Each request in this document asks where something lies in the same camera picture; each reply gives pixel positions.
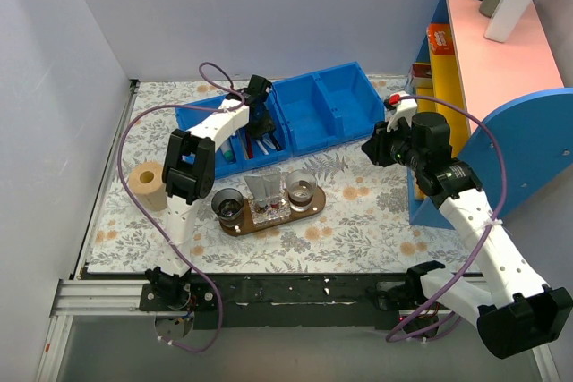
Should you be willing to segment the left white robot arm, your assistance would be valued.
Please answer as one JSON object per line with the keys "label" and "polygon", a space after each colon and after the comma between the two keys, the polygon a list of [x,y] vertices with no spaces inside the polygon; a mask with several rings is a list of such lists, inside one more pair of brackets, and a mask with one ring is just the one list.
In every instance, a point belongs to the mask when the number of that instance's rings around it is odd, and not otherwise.
{"label": "left white robot arm", "polygon": [[145,276],[153,293],[171,310],[183,309],[191,298],[183,281],[189,266],[181,256],[195,225],[198,201],[213,187],[216,151],[241,128],[274,125],[265,105],[271,88],[268,79],[253,75],[246,88],[226,95],[201,122],[169,136],[162,172],[167,193],[167,250]]}

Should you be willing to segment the dark smoked plastic cup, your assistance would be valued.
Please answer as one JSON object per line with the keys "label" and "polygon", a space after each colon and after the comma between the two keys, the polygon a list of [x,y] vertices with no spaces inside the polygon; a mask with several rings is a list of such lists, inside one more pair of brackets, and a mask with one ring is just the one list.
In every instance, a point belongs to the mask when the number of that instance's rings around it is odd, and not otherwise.
{"label": "dark smoked plastic cup", "polygon": [[240,227],[244,222],[244,196],[237,189],[225,188],[217,191],[212,198],[211,209],[225,227]]}

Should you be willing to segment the white toothbrush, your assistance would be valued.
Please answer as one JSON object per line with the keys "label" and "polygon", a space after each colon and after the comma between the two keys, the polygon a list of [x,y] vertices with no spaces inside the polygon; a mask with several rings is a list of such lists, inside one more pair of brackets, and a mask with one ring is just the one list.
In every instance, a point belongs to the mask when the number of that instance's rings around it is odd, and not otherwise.
{"label": "white toothbrush", "polygon": [[256,143],[259,146],[259,148],[261,149],[261,152],[265,156],[268,156],[271,151],[277,150],[276,146],[274,145],[274,143],[269,138],[263,138],[260,140],[256,140]]}

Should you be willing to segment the clear textured acrylic holder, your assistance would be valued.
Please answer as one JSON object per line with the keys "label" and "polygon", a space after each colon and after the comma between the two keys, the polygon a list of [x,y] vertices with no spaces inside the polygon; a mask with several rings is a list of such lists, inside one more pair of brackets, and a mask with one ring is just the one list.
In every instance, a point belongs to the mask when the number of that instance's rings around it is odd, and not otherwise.
{"label": "clear textured acrylic holder", "polygon": [[251,197],[248,199],[248,207],[251,210],[252,221],[255,227],[271,225],[286,221],[291,215],[290,205],[287,201],[287,194],[281,181],[281,200],[278,208],[273,208],[267,200],[266,208],[257,208]]}

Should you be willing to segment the clear plastic cup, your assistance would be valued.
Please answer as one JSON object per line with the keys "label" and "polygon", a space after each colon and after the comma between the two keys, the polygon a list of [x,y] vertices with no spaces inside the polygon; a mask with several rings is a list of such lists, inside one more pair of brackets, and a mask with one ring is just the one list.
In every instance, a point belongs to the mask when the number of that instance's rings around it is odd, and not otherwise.
{"label": "clear plastic cup", "polygon": [[295,212],[304,212],[312,203],[317,188],[316,177],[304,169],[294,170],[286,177],[286,192],[289,204]]}

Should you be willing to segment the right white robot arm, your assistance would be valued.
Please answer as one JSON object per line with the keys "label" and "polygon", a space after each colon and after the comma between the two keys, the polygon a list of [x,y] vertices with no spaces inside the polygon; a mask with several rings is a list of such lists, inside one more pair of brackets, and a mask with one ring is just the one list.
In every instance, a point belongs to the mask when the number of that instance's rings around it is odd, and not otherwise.
{"label": "right white robot arm", "polygon": [[411,169],[423,193],[471,251],[488,288],[452,275],[433,260],[409,268],[402,285],[388,290],[424,311],[434,303],[476,327],[499,359],[556,341],[572,311],[564,287],[553,288],[527,263],[492,210],[483,185],[467,163],[453,157],[446,118],[435,112],[394,115],[378,122],[362,146],[376,166]]}

